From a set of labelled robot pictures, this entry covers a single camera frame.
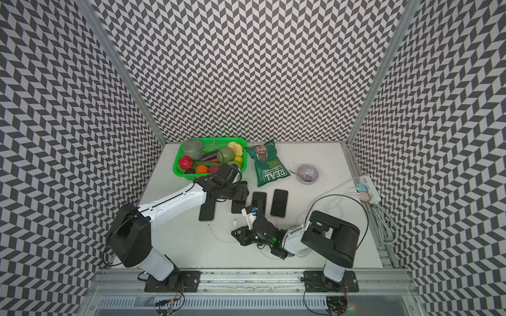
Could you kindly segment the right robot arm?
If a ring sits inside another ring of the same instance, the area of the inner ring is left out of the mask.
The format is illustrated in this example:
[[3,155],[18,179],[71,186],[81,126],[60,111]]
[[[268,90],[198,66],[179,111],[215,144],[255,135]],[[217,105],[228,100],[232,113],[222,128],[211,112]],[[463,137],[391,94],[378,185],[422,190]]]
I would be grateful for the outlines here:
[[246,225],[231,232],[241,246],[267,246],[271,255],[282,260],[313,251],[325,258],[322,281],[335,287],[344,284],[359,246],[357,226],[321,211],[312,212],[305,224],[289,230],[278,229],[254,208],[243,209],[242,216]]

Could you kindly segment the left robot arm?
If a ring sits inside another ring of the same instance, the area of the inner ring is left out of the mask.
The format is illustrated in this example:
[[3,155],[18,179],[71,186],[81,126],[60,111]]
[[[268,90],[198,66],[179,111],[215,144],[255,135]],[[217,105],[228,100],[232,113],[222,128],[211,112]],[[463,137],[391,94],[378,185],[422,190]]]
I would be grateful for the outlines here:
[[249,194],[235,165],[223,164],[218,171],[193,180],[192,184],[159,200],[135,206],[123,205],[111,224],[106,246],[125,267],[137,267],[155,280],[166,282],[177,276],[177,266],[152,246],[152,233],[180,214],[207,201],[243,200]]

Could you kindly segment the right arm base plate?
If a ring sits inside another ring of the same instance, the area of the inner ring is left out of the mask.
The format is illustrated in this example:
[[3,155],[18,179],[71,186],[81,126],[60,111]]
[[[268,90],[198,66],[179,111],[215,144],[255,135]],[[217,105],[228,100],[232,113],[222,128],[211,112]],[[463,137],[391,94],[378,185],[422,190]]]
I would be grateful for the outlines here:
[[323,271],[305,271],[301,281],[304,283],[305,291],[309,293],[357,293],[360,290],[354,271],[349,270],[345,271],[342,280],[339,282],[327,278]]

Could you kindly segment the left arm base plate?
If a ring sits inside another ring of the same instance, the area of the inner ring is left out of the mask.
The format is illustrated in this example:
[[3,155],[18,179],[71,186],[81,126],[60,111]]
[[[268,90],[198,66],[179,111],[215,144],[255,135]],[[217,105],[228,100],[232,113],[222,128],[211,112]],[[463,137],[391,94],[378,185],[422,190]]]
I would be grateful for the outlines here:
[[162,281],[150,275],[145,281],[144,291],[152,293],[179,291],[183,294],[197,292],[201,275],[201,271],[174,271]]

